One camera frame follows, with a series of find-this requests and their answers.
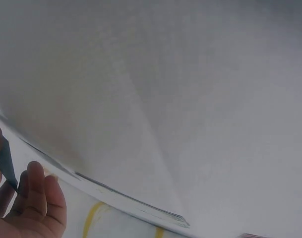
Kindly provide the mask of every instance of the white fabric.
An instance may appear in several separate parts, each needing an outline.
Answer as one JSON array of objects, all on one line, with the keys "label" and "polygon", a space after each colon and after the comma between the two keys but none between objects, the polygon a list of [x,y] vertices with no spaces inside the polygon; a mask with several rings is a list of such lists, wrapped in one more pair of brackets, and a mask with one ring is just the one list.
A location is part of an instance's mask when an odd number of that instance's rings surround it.
[{"label": "white fabric", "polygon": [[302,5],[0,1],[0,108],[207,238],[302,237]]},{"label": "white fabric", "polygon": [[83,238],[185,238],[130,217],[107,204],[97,203],[91,208],[88,235]]}]

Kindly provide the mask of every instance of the yellow line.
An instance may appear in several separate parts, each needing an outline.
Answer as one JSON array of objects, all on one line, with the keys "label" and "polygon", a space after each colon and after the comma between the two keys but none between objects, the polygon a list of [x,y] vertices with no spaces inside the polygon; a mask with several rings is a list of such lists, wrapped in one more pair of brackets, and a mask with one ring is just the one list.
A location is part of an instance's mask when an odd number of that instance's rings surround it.
[{"label": "yellow line", "polygon": [[154,238],[162,238],[164,230],[162,228],[157,227]]},{"label": "yellow line", "polygon": [[82,233],[82,238],[87,238],[88,237],[88,233],[89,233],[89,229],[90,229],[90,226],[92,224],[92,219],[93,217],[95,216],[95,213],[96,211],[99,209],[99,207],[101,207],[102,205],[105,205],[104,202],[98,202],[96,205],[94,205],[89,213],[88,213],[88,216],[87,216],[87,219],[86,219],[86,222],[85,222],[85,225],[83,227],[83,233]]}]

